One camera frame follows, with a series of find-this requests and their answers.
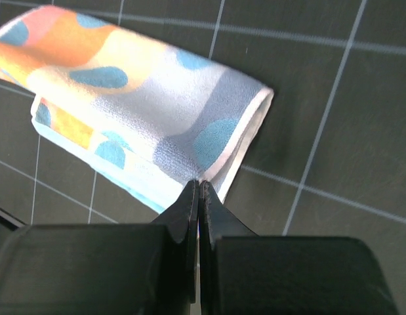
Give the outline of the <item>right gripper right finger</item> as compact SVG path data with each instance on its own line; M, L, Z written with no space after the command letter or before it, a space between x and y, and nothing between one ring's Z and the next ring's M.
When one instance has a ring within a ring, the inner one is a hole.
M203 314L397 314L373 252L348 237L259 236L202 182Z

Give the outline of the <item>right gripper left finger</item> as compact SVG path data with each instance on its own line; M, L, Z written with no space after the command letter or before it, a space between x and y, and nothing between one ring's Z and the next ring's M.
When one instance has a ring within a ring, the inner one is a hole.
M147 224L24 226L0 249L0 314L189 314L199 183Z

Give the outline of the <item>light blue dotted towel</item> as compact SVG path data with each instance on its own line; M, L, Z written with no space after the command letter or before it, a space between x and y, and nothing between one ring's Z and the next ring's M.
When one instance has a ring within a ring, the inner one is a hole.
M190 180L224 200L274 91L235 69L43 5L0 27L0 79L45 139L162 213Z

